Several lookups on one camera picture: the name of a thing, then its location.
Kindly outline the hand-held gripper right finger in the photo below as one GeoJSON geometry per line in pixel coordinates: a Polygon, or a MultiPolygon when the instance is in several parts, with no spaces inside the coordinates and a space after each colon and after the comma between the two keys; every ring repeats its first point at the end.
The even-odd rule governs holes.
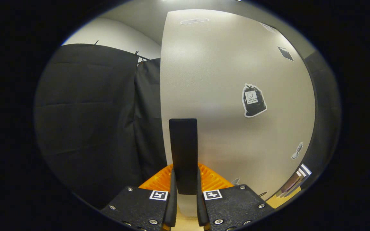
{"type": "Polygon", "coordinates": [[[273,212],[247,185],[234,185],[198,164],[197,216],[204,231],[242,231],[273,212]]]}

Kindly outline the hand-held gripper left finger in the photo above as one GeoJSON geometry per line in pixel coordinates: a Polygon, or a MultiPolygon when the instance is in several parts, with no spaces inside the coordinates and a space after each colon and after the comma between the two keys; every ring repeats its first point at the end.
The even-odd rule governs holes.
{"type": "Polygon", "coordinates": [[[177,187],[173,165],[139,187],[126,186],[101,213],[127,231],[170,231],[176,225],[177,187]]]}

